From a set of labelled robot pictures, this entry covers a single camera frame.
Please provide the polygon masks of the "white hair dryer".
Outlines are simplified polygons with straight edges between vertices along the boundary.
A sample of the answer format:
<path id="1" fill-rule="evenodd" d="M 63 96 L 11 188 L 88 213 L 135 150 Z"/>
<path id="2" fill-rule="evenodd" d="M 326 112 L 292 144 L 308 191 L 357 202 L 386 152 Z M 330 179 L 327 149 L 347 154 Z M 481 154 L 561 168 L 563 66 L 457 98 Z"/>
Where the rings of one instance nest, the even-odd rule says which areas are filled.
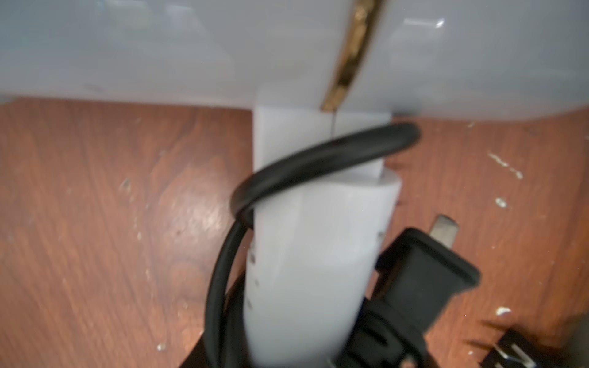
<path id="1" fill-rule="evenodd" d="M 435 366 L 424 336 L 479 270 L 458 232 L 383 236 L 409 117 L 588 103 L 586 1 L 4 1 L 1 99 L 253 111 L 254 172 L 185 367 Z"/>

